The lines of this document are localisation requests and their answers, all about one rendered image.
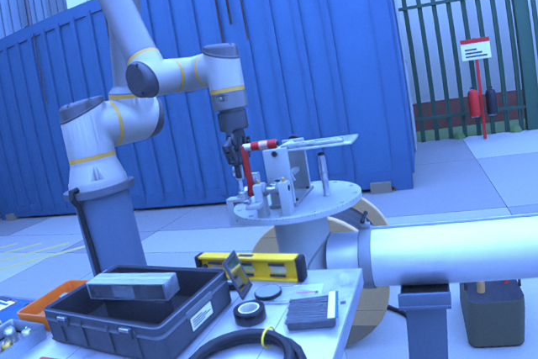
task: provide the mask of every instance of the orange tray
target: orange tray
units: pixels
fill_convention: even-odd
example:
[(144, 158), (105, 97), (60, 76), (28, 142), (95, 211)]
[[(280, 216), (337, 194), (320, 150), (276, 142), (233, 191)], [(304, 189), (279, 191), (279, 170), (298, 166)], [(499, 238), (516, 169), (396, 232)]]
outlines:
[(87, 281), (67, 281), (62, 283), (58, 288), (51, 290), (45, 296), (42, 296), (30, 303), (28, 306), (17, 312), (20, 319), (41, 323), (47, 330), (50, 330), (49, 322), (45, 318), (45, 307), (58, 300), (62, 293), (69, 293)]

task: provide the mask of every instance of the black coiled hose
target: black coiled hose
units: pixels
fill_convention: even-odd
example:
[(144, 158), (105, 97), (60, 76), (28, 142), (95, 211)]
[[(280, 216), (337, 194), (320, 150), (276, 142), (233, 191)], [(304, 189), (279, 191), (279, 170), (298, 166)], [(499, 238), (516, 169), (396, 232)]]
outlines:
[[(260, 329), (229, 332), (200, 346), (190, 359), (206, 359), (216, 352), (245, 344), (261, 345), (262, 333), (263, 330)], [(303, 348), (297, 342), (275, 331), (266, 332), (264, 343), (266, 346), (273, 344), (280, 346), (284, 350), (284, 359), (306, 359)]]

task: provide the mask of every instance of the yellow ring band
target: yellow ring band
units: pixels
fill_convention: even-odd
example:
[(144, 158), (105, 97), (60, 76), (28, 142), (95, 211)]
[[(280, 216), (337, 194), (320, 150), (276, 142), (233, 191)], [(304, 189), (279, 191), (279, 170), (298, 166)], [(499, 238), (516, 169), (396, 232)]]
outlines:
[(194, 61), (194, 74), (196, 75), (196, 78), (198, 79), (198, 81), (200, 82), (200, 84), (204, 87), (207, 87), (206, 84), (203, 84), (203, 82), (200, 80), (200, 77), (198, 77), (198, 70), (196, 68), (196, 65), (198, 64), (198, 58), (200, 57), (200, 55), (198, 55), (196, 57), (196, 60)]
[(212, 96), (216, 96), (218, 94), (223, 94), (225, 92), (238, 92), (239, 90), (245, 90), (245, 86), (234, 86), (234, 87), (227, 87), (227, 88), (221, 88), (219, 90), (213, 90), (209, 92)]
[(114, 156), (115, 154), (116, 154), (116, 150), (112, 150), (112, 151), (108, 151), (106, 153), (101, 153), (100, 155), (84, 157), (82, 159), (69, 160), (69, 164), (87, 163), (89, 161), (95, 161), (95, 160), (99, 160), (99, 159), (104, 159), (105, 157)]
[(109, 100), (125, 100), (127, 98), (138, 98), (134, 94), (109, 94)]
[(116, 111), (116, 114), (118, 115), (118, 121), (119, 121), (119, 140), (118, 140), (118, 144), (116, 145), (116, 147), (118, 147), (119, 145), (121, 145), (121, 142), (124, 141), (124, 132), (125, 132), (124, 119), (122, 118), (121, 113), (119, 112), (119, 108), (118, 108), (118, 106), (116, 105), (116, 103), (115, 103), (114, 101), (108, 101), (108, 102), (110, 103), (110, 105), (113, 106), (114, 111)]
[(129, 58), (129, 60), (127, 61), (127, 65), (129, 65), (136, 56), (143, 54), (144, 52), (148, 50), (156, 50), (157, 52), (159, 51), (157, 48), (144, 48), (143, 50), (139, 50), (138, 52), (136, 52), (133, 56)]
[(177, 90), (177, 92), (180, 92), (183, 89), (183, 85), (185, 84), (185, 71), (183, 70), (182, 64), (179, 63), (177, 59), (174, 59), (174, 61), (176, 61), (176, 63), (179, 65), (179, 68), (182, 70), (182, 85), (179, 87), (179, 90)]
[(265, 328), (263, 330), (263, 332), (261, 333), (261, 346), (263, 346), (264, 348), (268, 349), (270, 345), (266, 346), (266, 344), (263, 343), (263, 339), (266, 337), (266, 332), (269, 331), (269, 329), (272, 328), (272, 330), (274, 331), (275, 330), (275, 327), (271, 327), (271, 326), (268, 326), (267, 328)]

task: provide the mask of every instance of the fence post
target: fence post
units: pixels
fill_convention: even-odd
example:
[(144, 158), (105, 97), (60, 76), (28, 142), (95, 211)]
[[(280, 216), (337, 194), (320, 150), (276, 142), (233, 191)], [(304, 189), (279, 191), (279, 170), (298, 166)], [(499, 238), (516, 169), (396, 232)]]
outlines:
[(512, 0), (515, 32), (520, 50), (521, 81), (525, 94), (527, 129), (538, 129), (538, 80), (527, 0)]

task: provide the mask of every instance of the red fire extinguisher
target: red fire extinguisher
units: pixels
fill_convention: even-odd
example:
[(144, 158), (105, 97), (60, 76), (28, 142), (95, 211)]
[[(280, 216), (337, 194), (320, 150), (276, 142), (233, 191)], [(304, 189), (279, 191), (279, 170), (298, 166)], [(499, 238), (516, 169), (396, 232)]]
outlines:
[(469, 113), (471, 113), (471, 118), (480, 117), (480, 96), (478, 95), (478, 91), (471, 88), (467, 94), (467, 100), (469, 102)]

